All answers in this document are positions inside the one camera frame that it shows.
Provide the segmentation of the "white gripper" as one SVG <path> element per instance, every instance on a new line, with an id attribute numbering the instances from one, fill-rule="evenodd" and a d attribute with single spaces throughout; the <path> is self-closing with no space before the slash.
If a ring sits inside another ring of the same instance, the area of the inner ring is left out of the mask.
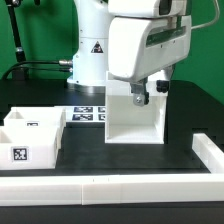
<path id="1" fill-rule="evenodd" d="M 115 79 L 137 82 L 130 84 L 133 103 L 145 106 L 149 103 L 149 92 L 144 78 L 161 70 L 156 90 L 167 93 L 174 72 L 171 65 L 188 56 L 190 40 L 190 16 L 162 19 L 116 17 L 109 28 L 109 72 Z"/>

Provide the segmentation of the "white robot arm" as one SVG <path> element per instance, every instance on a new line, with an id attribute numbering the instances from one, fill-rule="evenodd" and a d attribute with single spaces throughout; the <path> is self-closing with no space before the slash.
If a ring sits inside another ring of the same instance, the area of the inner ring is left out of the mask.
<path id="1" fill-rule="evenodd" d="M 79 45 L 67 82 L 79 91 L 104 93 L 110 79 L 126 82 L 138 106 L 149 102 L 148 84 L 169 91 L 174 65 L 188 56 L 191 32 L 217 22 L 192 23 L 192 0 L 74 0 Z"/>

